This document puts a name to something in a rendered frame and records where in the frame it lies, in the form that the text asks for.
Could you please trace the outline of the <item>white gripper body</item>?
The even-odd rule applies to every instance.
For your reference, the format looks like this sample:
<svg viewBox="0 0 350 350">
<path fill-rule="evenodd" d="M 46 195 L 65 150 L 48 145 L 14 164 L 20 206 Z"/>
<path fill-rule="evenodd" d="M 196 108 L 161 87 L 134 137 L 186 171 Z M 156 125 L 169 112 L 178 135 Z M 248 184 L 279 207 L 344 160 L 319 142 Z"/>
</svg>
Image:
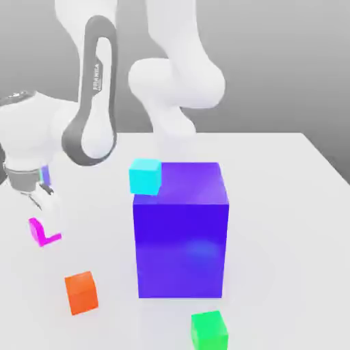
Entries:
<svg viewBox="0 0 350 350">
<path fill-rule="evenodd" d="M 29 205 L 30 217 L 60 222 L 62 218 L 60 198 L 51 187 L 36 187 L 31 192 L 20 191 L 19 193 Z"/>
</svg>

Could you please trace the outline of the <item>small magenta cube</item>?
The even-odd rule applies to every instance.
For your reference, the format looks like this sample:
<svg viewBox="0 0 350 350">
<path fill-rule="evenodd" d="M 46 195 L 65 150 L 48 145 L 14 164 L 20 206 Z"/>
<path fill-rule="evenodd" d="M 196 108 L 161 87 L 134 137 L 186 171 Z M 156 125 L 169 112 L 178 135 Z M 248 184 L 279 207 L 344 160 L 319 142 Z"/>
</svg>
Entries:
<svg viewBox="0 0 350 350">
<path fill-rule="evenodd" d="M 45 231 L 42 224 L 35 217 L 32 217 L 29 219 L 29 228 L 30 228 L 32 237 L 40 247 L 43 247 L 45 245 L 58 241 L 62 238 L 61 233 L 57 233 L 51 237 L 47 237 L 45 235 Z"/>
</svg>

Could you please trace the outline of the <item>small orange cube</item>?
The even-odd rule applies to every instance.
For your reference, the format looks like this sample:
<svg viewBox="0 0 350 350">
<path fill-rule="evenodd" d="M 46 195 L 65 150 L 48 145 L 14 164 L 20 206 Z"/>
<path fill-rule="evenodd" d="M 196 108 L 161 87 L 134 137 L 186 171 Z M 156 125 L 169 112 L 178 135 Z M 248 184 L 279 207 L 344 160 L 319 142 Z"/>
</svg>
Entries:
<svg viewBox="0 0 350 350">
<path fill-rule="evenodd" d="M 91 271 L 65 277 L 64 281 L 72 315 L 98 307 L 98 295 Z"/>
</svg>

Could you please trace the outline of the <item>small cyan cube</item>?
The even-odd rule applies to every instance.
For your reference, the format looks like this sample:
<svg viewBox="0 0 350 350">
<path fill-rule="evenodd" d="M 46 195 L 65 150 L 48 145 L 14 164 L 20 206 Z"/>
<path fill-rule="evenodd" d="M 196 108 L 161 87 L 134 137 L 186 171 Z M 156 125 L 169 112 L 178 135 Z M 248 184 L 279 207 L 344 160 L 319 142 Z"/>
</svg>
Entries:
<svg viewBox="0 0 350 350">
<path fill-rule="evenodd" d="M 161 187 L 161 162 L 158 159 L 134 159 L 129 168 L 130 192 L 156 196 Z"/>
</svg>

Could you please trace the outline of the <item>small green cube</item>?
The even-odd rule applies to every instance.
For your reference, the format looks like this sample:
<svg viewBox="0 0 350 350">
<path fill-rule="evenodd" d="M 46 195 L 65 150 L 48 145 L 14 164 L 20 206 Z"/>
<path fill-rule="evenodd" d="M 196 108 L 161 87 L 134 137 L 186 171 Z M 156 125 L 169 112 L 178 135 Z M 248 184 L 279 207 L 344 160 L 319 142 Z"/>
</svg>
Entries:
<svg viewBox="0 0 350 350">
<path fill-rule="evenodd" d="M 195 350 L 228 350 L 228 330 L 220 311 L 191 315 L 191 339 Z"/>
</svg>

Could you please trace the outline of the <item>large purple box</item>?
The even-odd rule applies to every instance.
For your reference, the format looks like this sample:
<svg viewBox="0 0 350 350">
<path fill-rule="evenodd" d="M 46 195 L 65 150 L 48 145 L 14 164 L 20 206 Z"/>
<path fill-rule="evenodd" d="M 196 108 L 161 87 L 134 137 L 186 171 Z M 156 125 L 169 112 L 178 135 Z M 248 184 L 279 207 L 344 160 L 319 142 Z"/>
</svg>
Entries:
<svg viewBox="0 0 350 350">
<path fill-rule="evenodd" d="M 218 163 L 163 163 L 158 194 L 133 199 L 139 297 L 220 298 L 229 208 Z"/>
</svg>

